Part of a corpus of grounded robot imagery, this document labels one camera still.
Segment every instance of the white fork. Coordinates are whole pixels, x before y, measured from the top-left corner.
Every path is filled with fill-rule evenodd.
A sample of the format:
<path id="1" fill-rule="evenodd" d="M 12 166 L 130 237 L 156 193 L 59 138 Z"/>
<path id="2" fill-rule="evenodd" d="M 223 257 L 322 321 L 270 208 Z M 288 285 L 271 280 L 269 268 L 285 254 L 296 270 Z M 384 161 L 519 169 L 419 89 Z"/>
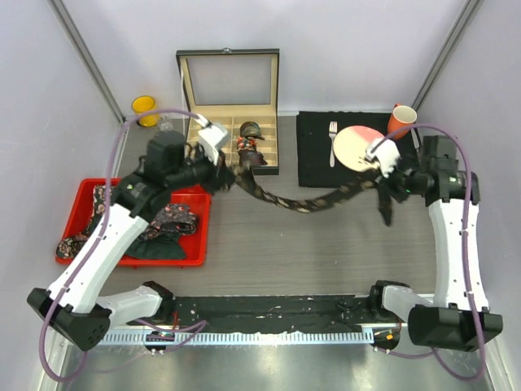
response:
<path id="1" fill-rule="evenodd" d="M 331 139 L 331 154 L 329 156 L 329 166 L 335 167 L 335 154 L 333 153 L 333 142 L 336 137 L 336 130 L 338 128 L 338 124 L 336 121 L 331 121 L 329 124 L 329 138 Z"/>

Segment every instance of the orange cup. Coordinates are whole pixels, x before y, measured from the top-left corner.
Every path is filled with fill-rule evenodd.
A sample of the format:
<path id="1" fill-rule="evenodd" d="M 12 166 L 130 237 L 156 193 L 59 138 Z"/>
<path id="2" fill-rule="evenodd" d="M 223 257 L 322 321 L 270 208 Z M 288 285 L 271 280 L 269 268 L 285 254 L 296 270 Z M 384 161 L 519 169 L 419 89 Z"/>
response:
<path id="1" fill-rule="evenodd" d="M 387 124 L 387 133 L 389 134 L 395 130 L 398 130 L 399 128 L 413 124 L 416 122 L 417 118 L 418 114 L 416 114 L 413 108 L 397 103 L 392 109 L 391 118 L 389 118 L 389 123 Z M 409 132 L 409 130 L 404 130 L 395 134 L 393 138 L 395 140 L 399 140 L 400 138 L 404 137 L 407 132 Z"/>

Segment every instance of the gray wooden table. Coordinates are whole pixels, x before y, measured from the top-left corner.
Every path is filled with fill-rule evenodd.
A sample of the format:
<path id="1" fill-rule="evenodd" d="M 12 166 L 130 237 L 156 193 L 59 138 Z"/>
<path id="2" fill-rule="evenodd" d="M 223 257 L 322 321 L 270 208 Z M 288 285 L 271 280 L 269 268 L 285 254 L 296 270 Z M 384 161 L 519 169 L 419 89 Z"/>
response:
<path id="1" fill-rule="evenodd" d="M 182 128 L 180 121 L 174 124 Z M 257 177 L 258 182 L 290 198 L 326 192 L 298 187 L 296 119 L 281 117 L 278 125 L 280 174 Z M 137 167 L 156 131 L 130 130 L 120 176 Z M 308 215 L 262 203 L 234 188 L 213 198 L 203 267 L 117 268 L 103 294 L 134 289 L 150 279 L 179 296 L 362 294 L 376 279 L 398 280 L 416 292 L 433 293 L 434 235 L 419 197 L 396 205 L 394 225 L 385 227 L 374 191 Z"/>

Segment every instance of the wooden box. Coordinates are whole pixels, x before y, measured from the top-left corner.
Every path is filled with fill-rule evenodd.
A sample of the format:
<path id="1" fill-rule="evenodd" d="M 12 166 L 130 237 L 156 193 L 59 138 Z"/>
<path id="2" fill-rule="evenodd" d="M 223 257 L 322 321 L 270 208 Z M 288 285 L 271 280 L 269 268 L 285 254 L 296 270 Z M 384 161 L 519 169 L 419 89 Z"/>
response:
<path id="1" fill-rule="evenodd" d="M 226 164 L 237 164 L 242 123 L 255 121 L 265 140 L 257 140 L 267 165 L 255 174 L 278 175 L 278 49 L 178 51 L 177 64 L 190 111 L 223 124 L 231 135 L 222 148 Z M 197 142 L 200 126 L 190 119 L 188 143 Z"/>

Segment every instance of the red plastic bin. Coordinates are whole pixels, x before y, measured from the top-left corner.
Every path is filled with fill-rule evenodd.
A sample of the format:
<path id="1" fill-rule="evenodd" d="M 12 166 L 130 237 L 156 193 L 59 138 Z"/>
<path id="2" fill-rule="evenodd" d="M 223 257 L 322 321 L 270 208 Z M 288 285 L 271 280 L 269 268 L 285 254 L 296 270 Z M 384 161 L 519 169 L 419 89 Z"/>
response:
<path id="1" fill-rule="evenodd" d="M 112 179 L 112 185 L 120 182 L 119 178 Z M 92 215 L 92 192 L 94 186 L 104 185 L 104 178 L 84 179 L 78 192 L 67 226 L 62 239 L 79 234 L 86 227 Z M 187 189 L 173 191 L 170 198 L 173 204 L 187 204 L 190 211 L 199 218 L 197 231 L 193 235 L 182 236 L 179 245 L 186 253 L 186 259 L 137 259 L 124 255 L 118 262 L 118 266 L 202 266 L 206 257 L 206 245 L 208 242 L 208 224 L 210 220 L 210 204 L 212 196 L 200 186 L 188 187 Z M 62 265 L 68 265 L 72 259 L 55 258 Z"/>

